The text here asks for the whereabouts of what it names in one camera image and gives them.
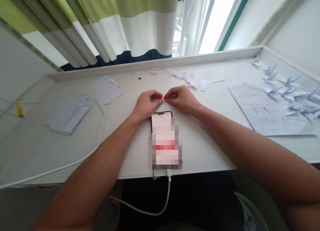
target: striped curtain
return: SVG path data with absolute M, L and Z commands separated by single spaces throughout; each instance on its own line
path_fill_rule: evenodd
M 0 17 L 62 70 L 171 57 L 178 0 L 0 0 Z

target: person's left hand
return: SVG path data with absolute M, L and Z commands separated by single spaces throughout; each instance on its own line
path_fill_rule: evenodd
M 132 117 L 137 118 L 139 121 L 144 121 L 150 117 L 155 109 L 162 103 L 163 95 L 156 90 L 145 91 L 138 97 L 136 106 L 132 111 Z M 156 102 L 151 102 L 151 98 L 159 99 Z

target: phone screen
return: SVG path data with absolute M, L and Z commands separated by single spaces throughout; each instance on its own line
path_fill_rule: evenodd
M 151 116 L 151 125 L 152 125 L 152 130 L 153 132 L 156 128 L 156 126 L 160 125 L 171 125 L 171 117 L 172 117 L 172 112 L 166 111 L 166 112 L 157 112 L 152 114 Z
M 182 154 L 178 140 L 178 125 L 172 113 L 166 111 L 152 114 L 151 127 L 152 169 L 181 169 Z

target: person's right hand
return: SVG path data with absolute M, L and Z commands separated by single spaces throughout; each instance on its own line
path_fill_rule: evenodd
M 184 85 L 171 88 L 163 98 L 167 103 L 174 105 L 177 109 L 187 114 L 192 114 L 195 108 L 201 106 L 200 102 Z

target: charging cable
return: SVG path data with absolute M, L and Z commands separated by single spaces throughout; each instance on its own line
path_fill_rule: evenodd
M 38 175 L 35 175 L 35 176 L 32 176 L 32 177 L 29 177 L 29 178 L 26 178 L 26 179 L 22 179 L 22 180 L 20 180 L 20 181 L 16 181 L 16 182 L 12 182 L 12 183 L 8 183 L 8 184 L 0 185 L 0 190 L 1 190 L 1 189 L 4 189 L 4 188 L 9 188 L 9 187 L 12 187 L 12 186 L 15 186 L 15 185 L 19 185 L 19 184 L 22 184 L 22 183 L 26 183 L 26 182 L 35 180 L 35 179 L 37 179 L 37 178 L 41 178 L 41 177 L 43 177 L 43 176 L 46 176 L 46 175 L 48 175 L 48 174 L 52 174 L 52 173 L 58 172 L 58 171 L 60 171 L 60 170 L 69 168 L 69 167 L 71 167 L 71 166 L 74 166 L 74 165 L 76 165 L 76 164 L 84 161 L 87 157 L 89 157 L 91 154 L 93 154 L 93 153 L 97 150 L 97 148 L 99 147 L 99 144 L 100 144 L 100 136 L 101 136 L 101 132 L 102 132 L 103 124 L 104 124 L 104 119 L 105 119 L 105 117 L 106 117 L 106 113 L 105 113 L 105 111 L 103 110 L 103 108 L 101 107 L 101 105 L 99 104 L 99 102 L 98 102 L 96 99 L 94 99 L 92 96 L 86 95 L 86 94 L 68 94 L 68 95 L 64 95 L 64 96 L 62 96 L 62 97 L 60 97 L 60 98 L 57 98 L 57 99 L 55 99 L 55 100 L 51 100 L 51 101 L 32 102 L 32 103 L 20 103 L 20 104 L 22 105 L 22 104 L 41 104 L 41 103 L 49 103 L 49 102 L 54 102 L 54 101 L 60 100 L 60 99 L 62 99 L 62 98 L 64 98 L 64 97 L 66 97 L 66 96 L 72 96 L 72 95 L 81 95 L 81 96 L 91 97 L 91 98 L 99 105 L 100 109 L 103 111 L 103 119 L 102 119 L 102 122 L 101 122 L 101 128 L 100 128 L 100 132 L 99 132 L 99 136 L 98 136 L 98 143 L 97 143 L 97 146 L 94 148 L 94 150 L 92 150 L 92 151 L 91 151 L 88 155 L 86 155 L 85 157 L 83 157 L 83 158 L 81 158 L 80 160 L 78 160 L 78 161 L 76 161 L 76 162 L 73 162 L 73 163 L 71 163 L 71 164 L 68 164 L 68 165 L 65 165 L 65 166 L 62 166 L 62 167 L 53 169 L 53 170 L 51 170 L 51 171 L 47 171 L 47 172 L 42 173 L 42 174 L 38 174 Z M 10 102 L 10 101 L 4 100 L 4 99 L 0 99 L 0 100 L 1 100 L 1 101 L 5 101 L 5 102 L 9 102 L 9 103 L 15 104 L 15 102 Z M 14 115 L 14 114 L 11 114 L 11 113 L 8 113 L 8 112 L 2 111 L 2 110 L 0 110 L 0 112 L 4 112 L 4 113 L 6 113 L 6 114 L 9 114 L 9 115 L 12 115 L 12 116 L 17 117 L 17 116 Z M 25 121 L 27 121 L 27 122 L 29 122 L 32 126 L 34 126 L 34 131 L 33 131 L 32 135 L 31 135 L 30 137 L 28 137 L 28 138 L 9 156 L 9 158 L 1 165 L 1 167 L 12 157 L 12 155 L 13 155 L 20 147 L 22 147 L 22 146 L 25 144 L 25 143 L 35 134 L 35 132 L 36 132 L 36 126 L 35 126 L 31 121 L 29 121 L 29 120 L 27 120 L 27 119 L 25 119 L 25 118 L 22 118 L 22 119 L 25 120 Z M 120 203 L 123 203 L 123 204 L 127 205 L 128 207 L 130 207 L 130 208 L 132 208 L 132 209 L 134 209 L 134 210 L 136 210 L 136 211 L 138 211 L 138 212 L 140 212 L 140 213 L 147 214 L 147 215 L 151 215 L 151 216 L 160 216 L 160 215 L 163 214 L 164 211 L 166 210 L 167 205 L 168 205 L 168 201 L 169 201 L 170 183 L 171 183 L 171 176 L 172 176 L 171 169 L 167 169 L 167 176 L 168 176 L 168 181 L 169 181 L 169 183 L 168 183 L 167 200 L 166 200 L 166 204 L 165 204 L 163 210 L 162 210 L 160 213 L 149 213 L 149 212 L 145 212 L 145 211 L 142 211 L 142 210 L 140 210 L 140 209 L 137 209 L 137 208 L 133 207 L 132 205 L 130 205 L 130 204 L 122 201 L 121 199 L 115 198 L 115 197 L 113 197 L 113 196 L 111 196 L 111 195 L 109 195 L 109 197 L 112 198 L 112 199 L 114 199 L 114 200 L 117 200 L 117 201 L 120 202 Z
M 171 173 L 171 169 L 167 169 L 167 176 L 168 176 L 168 194 L 167 194 L 167 200 L 166 200 L 166 204 L 164 205 L 164 208 L 162 209 L 162 211 L 160 213 L 149 213 L 149 212 L 145 212 L 145 211 L 142 211 L 140 209 L 137 209 L 135 207 L 133 207 L 132 205 L 126 203 L 125 201 L 122 201 L 121 199 L 118 199 L 118 198 L 115 198 L 111 195 L 109 195 L 110 198 L 114 199 L 114 200 L 117 200 L 118 202 L 120 203 L 123 203 L 125 205 L 127 205 L 128 207 L 132 208 L 133 210 L 135 211 L 138 211 L 140 213 L 143 213 L 143 214 L 147 214 L 147 215 L 150 215 L 150 216 L 160 216 L 161 214 L 164 213 L 164 211 L 166 210 L 167 208 L 167 205 L 168 205 L 168 201 L 169 201 L 169 194 L 170 194 L 170 183 L 171 183 L 171 176 L 172 176 L 172 173 Z

